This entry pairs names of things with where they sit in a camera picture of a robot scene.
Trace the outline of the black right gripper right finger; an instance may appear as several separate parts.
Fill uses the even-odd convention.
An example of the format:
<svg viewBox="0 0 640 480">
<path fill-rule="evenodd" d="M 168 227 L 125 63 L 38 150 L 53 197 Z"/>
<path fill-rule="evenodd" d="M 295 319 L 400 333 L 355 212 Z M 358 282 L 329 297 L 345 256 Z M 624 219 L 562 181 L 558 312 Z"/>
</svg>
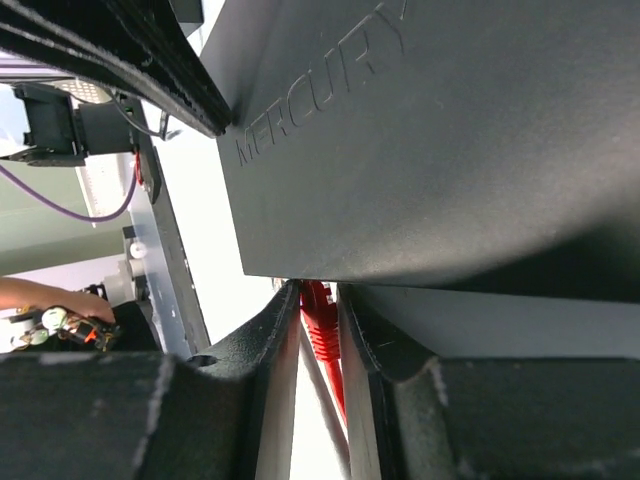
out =
<svg viewBox="0 0 640 480">
<path fill-rule="evenodd" d="M 635 479 L 635 304 L 342 284 L 356 479 Z"/>
</svg>

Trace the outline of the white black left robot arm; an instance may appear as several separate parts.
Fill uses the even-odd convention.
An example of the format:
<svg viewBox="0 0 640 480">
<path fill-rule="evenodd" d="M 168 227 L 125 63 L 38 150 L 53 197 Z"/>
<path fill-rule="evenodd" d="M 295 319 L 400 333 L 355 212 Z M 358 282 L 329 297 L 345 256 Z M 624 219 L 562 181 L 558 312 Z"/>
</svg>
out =
<svg viewBox="0 0 640 480">
<path fill-rule="evenodd" d="M 4 1 L 1 47 L 142 98 L 209 137 L 232 121 L 168 1 Z M 9 160 L 83 164 L 89 149 L 69 94 L 34 82 L 13 91 L 30 129 L 25 150 Z"/>
</svg>

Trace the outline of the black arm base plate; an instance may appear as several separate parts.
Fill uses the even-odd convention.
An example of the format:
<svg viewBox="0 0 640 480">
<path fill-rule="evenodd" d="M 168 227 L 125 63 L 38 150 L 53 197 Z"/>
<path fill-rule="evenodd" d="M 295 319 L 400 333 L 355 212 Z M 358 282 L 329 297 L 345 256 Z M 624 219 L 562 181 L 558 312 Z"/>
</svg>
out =
<svg viewBox="0 0 640 480">
<path fill-rule="evenodd" d="M 165 351 L 183 359 L 210 345 L 189 262 L 176 222 L 154 139 L 138 135 L 140 178 L 130 204 L 142 258 L 153 321 Z"/>
</svg>

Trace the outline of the black network switch box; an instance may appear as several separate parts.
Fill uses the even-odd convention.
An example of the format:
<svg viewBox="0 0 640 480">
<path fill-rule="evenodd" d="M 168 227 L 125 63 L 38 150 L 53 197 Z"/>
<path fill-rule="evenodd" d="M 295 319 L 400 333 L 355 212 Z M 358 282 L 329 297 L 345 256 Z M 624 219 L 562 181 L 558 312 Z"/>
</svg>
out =
<svg viewBox="0 0 640 480">
<path fill-rule="evenodd" d="M 635 1 L 228 1 L 248 275 L 635 302 Z"/>
</svg>

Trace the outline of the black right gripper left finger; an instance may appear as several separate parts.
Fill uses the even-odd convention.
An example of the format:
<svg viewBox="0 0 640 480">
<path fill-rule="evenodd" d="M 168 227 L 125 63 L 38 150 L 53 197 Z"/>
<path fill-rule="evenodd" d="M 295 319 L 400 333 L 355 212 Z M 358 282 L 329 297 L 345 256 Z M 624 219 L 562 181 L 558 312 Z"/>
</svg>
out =
<svg viewBox="0 0 640 480">
<path fill-rule="evenodd" d="M 5 479 L 286 479 L 300 285 L 218 343 L 162 353 L 1 359 Z"/>
</svg>

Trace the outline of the person's hand in background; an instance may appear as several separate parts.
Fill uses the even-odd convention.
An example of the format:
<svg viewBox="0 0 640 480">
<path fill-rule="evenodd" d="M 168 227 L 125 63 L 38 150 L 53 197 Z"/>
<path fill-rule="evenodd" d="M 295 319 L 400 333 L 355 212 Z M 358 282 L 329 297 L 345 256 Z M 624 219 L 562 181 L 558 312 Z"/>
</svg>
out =
<svg viewBox="0 0 640 480">
<path fill-rule="evenodd" d="M 69 291 L 28 280 L 1 278 L 1 309 L 33 307 L 46 310 L 60 306 L 83 317 L 114 323 L 115 316 L 110 304 L 99 296 L 81 291 Z"/>
</svg>

